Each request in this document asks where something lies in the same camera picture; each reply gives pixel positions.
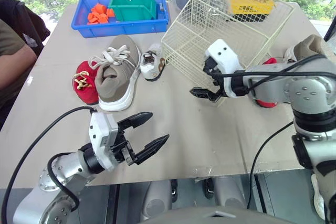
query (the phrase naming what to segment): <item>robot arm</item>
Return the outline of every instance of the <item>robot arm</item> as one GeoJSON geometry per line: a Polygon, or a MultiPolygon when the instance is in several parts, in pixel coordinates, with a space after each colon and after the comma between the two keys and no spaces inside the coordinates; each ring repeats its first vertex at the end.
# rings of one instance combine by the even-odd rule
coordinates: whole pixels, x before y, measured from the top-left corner
{"type": "Polygon", "coordinates": [[[125,129],[144,124],[152,115],[142,112],[117,123],[111,114],[92,113],[91,143],[74,153],[60,153],[50,159],[38,185],[16,209],[14,223],[66,224],[69,213],[78,207],[76,195],[97,174],[112,171],[123,161],[139,165],[165,144],[169,135],[157,138],[135,154],[124,137],[125,129]]]}
{"type": "Polygon", "coordinates": [[[264,102],[291,103],[297,132],[292,141],[298,161],[316,173],[328,223],[335,224],[336,65],[324,56],[313,56],[299,63],[260,65],[242,70],[237,55],[223,40],[217,40],[206,51],[203,70],[212,76],[219,89],[214,93],[194,88],[191,94],[196,97],[215,102],[220,97],[248,94],[264,102]],[[317,74],[270,76],[270,72],[312,71],[317,74]],[[329,77],[319,75],[321,72],[329,73],[329,77]]]}

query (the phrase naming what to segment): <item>white wire basket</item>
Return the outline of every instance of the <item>white wire basket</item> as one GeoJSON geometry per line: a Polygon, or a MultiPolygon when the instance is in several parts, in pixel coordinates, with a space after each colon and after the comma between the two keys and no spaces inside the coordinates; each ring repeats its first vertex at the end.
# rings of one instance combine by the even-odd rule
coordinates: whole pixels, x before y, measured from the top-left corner
{"type": "Polygon", "coordinates": [[[167,64],[198,87],[215,92],[218,87],[203,72],[205,50],[223,39],[242,66],[259,64],[293,12],[283,1],[271,1],[274,4],[267,15],[237,15],[232,5],[240,0],[189,0],[161,40],[167,64]]]}

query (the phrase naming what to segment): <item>table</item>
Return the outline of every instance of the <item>table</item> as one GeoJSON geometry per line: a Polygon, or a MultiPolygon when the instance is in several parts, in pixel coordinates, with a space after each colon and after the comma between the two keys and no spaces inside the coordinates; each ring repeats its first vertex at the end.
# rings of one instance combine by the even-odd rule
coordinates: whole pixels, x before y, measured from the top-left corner
{"type": "MultiPolygon", "coordinates": [[[[169,7],[174,19],[177,11],[171,4],[169,7]]],[[[275,57],[308,35],[318,34],[298,5],[295,7],[270,50],[275,57]]],[[[84,39],[72,30],[75,9],[70,5],[65,10],[0,132],[0,188],[7,186],[18,160],[40,132],[62,113],[84,105],[72,90],[72,76],[82,61],[100,54],[113,39],[84,39]]],[[[162,36],[131,35],[142,51],[160,42],[162,36]]],[[[157,137],[169,133],[170,138],[140,166],[120,164],[113,172],[98,175],[93,185],[247,173],[262,142],[293,118],[287,104],[263,109],[247,97],[227,99],[217,108],[190,95],[193,86],[172,66],[167,66],[156,82],[139,76],[131,106],[113,115],[118,121],[138,112],[153,112],[146,124],[125,134],[135,152],[157,137]]],[[[89,121],[89,112],[80,111],[59,122],[28,156],[14,187],[34,187],[51,156],[76,151],[88,143],[89,121]]],[[[292,148],[293,133],[293,128],[285,130],[264,148],[256,172],[301,168],[292,148]]]]}

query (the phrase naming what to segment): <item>shoe lace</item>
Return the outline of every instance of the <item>shoe lace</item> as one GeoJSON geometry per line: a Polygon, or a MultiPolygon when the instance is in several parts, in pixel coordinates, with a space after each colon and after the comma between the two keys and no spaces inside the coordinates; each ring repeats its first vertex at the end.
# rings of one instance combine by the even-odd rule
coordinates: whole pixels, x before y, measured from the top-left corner
{"type": "Polygon", "coordinates": [[[143,63],[144,64],[153,63],[155,61],[155,58],[153,55],[156,56],[155,51],[148,50],[147,52],[145,52],[143,54],[143,63]]]}
{"type": "Polygon", "coordinates": [[[101,65],[105,64],[112,64],[115,66],[119,66],[122,64],[123,61],[130,64],[132,67],[136,68],[135,65],[128,60],[127,58],[130,56],[130,51],[127,49],[126,45],[121,46],[119,49],[115,49],[113,47],[109,47],[107,50],[103,51],[102,57],[98,57],[96,55],[90,57],[89,59],[89,66],[92,69],[96,69],[101,65]]]}
{"type": "Polygon", "coordinates": [[[88,71],[82,71],[80,73],[77,73],[72,78],[74,82],[78,83],[77,89],[82,89],[85,87],[91,87],[91,84],[87,83],[87,78],[85,76],[90,76],[88,71]]]}

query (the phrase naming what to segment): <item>yellow package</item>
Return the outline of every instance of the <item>yellow package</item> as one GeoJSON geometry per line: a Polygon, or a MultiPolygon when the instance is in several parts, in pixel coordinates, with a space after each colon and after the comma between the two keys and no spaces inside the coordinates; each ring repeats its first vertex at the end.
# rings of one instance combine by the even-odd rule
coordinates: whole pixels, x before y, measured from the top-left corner
{"type": "Polygon", "coordinates": [[[229,0],[235,15],[268,15],[274,7],[273,0],[229,0]]]}

